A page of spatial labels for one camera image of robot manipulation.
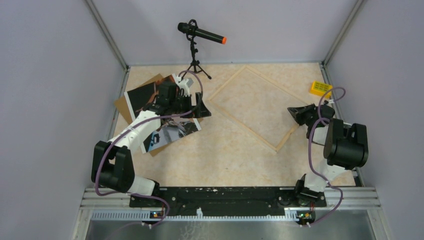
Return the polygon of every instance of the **gray floor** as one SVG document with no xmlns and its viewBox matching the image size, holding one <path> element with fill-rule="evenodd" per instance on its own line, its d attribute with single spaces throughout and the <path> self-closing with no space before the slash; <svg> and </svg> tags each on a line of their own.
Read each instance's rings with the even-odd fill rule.
<svg viewBox="0 0 424 240">
<path fill-rule="evenodd" d="M 92 221 L 86 240 L 103 240 L 127 221 Z M 339 211 L 311 228 L 290 222 L 170 221 L 153 230 L 132 225 L 111 240 L 374 240 L 367 212 Z"/>
</svg>

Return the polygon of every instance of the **cardboard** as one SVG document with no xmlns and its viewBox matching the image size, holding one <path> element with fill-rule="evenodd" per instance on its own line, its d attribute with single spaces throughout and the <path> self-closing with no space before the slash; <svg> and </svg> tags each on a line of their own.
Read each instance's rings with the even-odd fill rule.
<svg viewBox="0 0 424 240">
<path fill-rule="evenodd" d="M 149 80 L 147 80 L 145 83 L 137 86 L 137 88 L 144 86 L 146 84 L 150 84 L 156 81 L 159 81 L 161 79 L 163 79 L 164 77 L 161 74 L 158 74 L 152 78 L 150 78 Z M 133 119 L 131 118 L 131 113 L 130 113 L 130 109 L 128 108 L 128 104 L 127 104 L 127 100 L 125 99 L 125 96 L 121 96 L 120 98 L 118 98 L 117 100 L 115 100 L 115 102 L 113 102 L 113 104 L 115 105 L 115 107 L 118 109 L 119 113 L 122 115 L 123 119 L 125 119 L 125 122 L 128 123 L 128 125 L 130 125 L 133 122 Z M 198 118 L 197 121 L 200 123 L 203 119 L 202 118 Z M 156 148 L 154 150 L 149 151 L 148 153 L 154 157 L 156 156 L 158 153 L 160 153 L 161 151 L 163 151 L 166 147 L 168 147 L 168 145 L 165 146 L 161 146 L 159 148 Z"/>
</svg>

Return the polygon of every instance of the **microphone head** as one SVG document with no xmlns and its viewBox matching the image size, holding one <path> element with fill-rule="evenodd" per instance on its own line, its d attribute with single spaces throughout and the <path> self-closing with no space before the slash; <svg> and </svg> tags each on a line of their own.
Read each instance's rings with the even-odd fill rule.
<svg viewBox="0 0 424 240">
<path fill-rule="evenodd" d="M 190 26 L 185 22 L 178 23 L 178 31 L 182 32 L 183 34 L 186 34 L 187 31 L 190 29 Z"/>
</svg>

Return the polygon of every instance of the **black and white photograph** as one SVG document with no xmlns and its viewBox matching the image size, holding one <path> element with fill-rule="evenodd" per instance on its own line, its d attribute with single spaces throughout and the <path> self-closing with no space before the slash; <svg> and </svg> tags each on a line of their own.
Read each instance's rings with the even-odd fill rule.
<svg viewBox="0 0 424 240">
<path fill-rule="evenodd" d="M 163 82 L 174 83 L 175 79 L 172 75 L 169 75 L 161 80 L 125 92 L 125 99 L 133 121 L 147 104 L 155 100 L 155 96 L 159 93 L 159 86 Z M 160 128 L 152 132 L 143 141 L 141 151 L 143 153 L 150 152 L 199 130 L 201 130 L 201 127 L 195 118 L 174 117 L 164 119 Z"/>
</svg>

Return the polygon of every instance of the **yellow object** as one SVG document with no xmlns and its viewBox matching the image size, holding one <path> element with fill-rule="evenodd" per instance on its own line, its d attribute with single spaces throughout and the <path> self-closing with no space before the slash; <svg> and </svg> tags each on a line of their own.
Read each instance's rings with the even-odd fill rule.
<svg viewBox="0 0 424 240">
<path fill-rule="evenodd" d="M 325 84 L 323 82 L 319 82 L 319 81 L 313 81 L 312 86 L 310 87 L 309 92 L 311 94 L 315 94 L 318 96 L 322 96 L 324 95 L 328 90 L 332 89 L 333 86 L 329 85 L 329 84 Z M 326 96 L 326 98 L 330 98 L 331 97 L 331 92 L 329 92 Z"/>
</svg>

